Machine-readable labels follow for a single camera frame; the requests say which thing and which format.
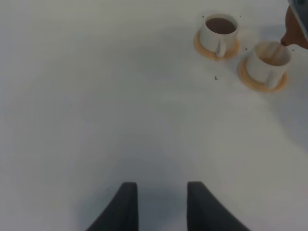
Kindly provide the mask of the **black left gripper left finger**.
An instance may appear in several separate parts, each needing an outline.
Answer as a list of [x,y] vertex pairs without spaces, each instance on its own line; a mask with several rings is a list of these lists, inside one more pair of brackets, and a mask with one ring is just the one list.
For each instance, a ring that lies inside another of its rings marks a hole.
[[139,229],[138,186],[124,182],[88,231],[137,231]]

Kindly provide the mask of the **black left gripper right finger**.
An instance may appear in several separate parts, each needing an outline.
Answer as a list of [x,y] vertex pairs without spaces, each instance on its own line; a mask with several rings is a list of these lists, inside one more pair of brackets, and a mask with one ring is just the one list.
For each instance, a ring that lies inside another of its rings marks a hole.
[[200,181],[187,184],[187,229],[189,231],[247,231]]

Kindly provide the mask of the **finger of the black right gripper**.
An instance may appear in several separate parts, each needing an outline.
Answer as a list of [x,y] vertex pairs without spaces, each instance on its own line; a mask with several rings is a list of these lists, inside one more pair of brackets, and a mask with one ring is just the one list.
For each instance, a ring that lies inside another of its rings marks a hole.
[[288,0],[295,18],[305,36],[308,39],[308,0]]

